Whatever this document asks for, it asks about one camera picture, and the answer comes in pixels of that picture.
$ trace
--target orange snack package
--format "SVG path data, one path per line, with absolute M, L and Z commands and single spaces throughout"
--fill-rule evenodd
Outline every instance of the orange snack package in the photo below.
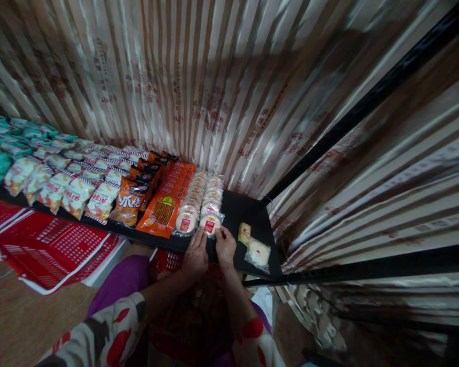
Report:
M 136 229 L 170 238 L 195 165 L 176 162 L 155 193 Z
M 134 227 L 138 221 L 138 210 L 148 191 L 149 184 L 138 180 L 121 178 L 121 188 L 117 195 L 116 208 L 109 215 L 109 219 Z

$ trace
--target floor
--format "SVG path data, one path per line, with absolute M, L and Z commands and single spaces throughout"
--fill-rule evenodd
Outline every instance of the floor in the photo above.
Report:
M 0 276 L 10 268 L 0 262 Z M 0 279 L 0 366 L 34 365 L 64 333 L 81 322 L 96 289 L 81 283 L 41 296 L 17 280 Z M 288 367 L 301 365 L 301 351 L 313 349 L 313 336 L 288 305 L 276 301 L 274 338 Z

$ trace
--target person's hand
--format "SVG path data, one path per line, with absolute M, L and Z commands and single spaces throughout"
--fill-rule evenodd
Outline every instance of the person's hand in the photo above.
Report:
M 189 248 L 184 255 L 181 271 L 187 277 L 196 282 L 206 273 L 209 264 L 208 253 L 206 252 L 206 242 L 208 235 L 201 228 L 190 240 Z
M 226 227 L 216 229 L 216 252 L 219 266 L 222 270 L 234 268 L 233 257 L 236 251 L 236 241 Z

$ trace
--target black shelf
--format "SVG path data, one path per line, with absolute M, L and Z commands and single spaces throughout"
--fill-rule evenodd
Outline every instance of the black shelf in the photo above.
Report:
M 40 202 L 36 201 L 33 206 L 30 207 L 23 193 L 20 193 L 17 197 L 13 197 L 3 187 L 0 187 L 0 200 L 52 215 L 49 208 Z M 269 258 L 270 274 L 266 274 L 245 261 L 246 246 L 237 241 L 234 259 L 236 270 L 268 280 L 280 279 L 282 277 L 281 265 L 279 263 L 272 227 L 265 205 L 258 200 L 230 191 L 224 191 L 221 212 L 225 214 L 223 225 L 228 228 L 236 239 L 238 238 L 240 223 L 245 222 L 251 225 L 252 237 L 271 246 Z M 185 253 L 190 243 L 190 237 L 171 236 L 169 239 L 166 239 L 132 228 L 127 228 L 111 221 L 108 221 L 106 225 L 101 225 L 97 221 L 85 216 L 82 216 L 82 219 L 78 221 L 62 207 L 58 210 L 56 216 L 71 222 L 81 223 L 109 233 L 117 234 L 132 241 L 146 243 L 173 252 Z M 208 239 L 206 250 L 209 255 L 209 261 L 213 264 L 218 264 L 215 239 Z

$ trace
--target black metal frame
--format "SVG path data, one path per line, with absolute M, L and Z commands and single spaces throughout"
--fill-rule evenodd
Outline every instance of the black metal frame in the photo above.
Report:
M 261 201 L 267 205 L 275 199 L 458 34 L 459 3 L 335 124 Z

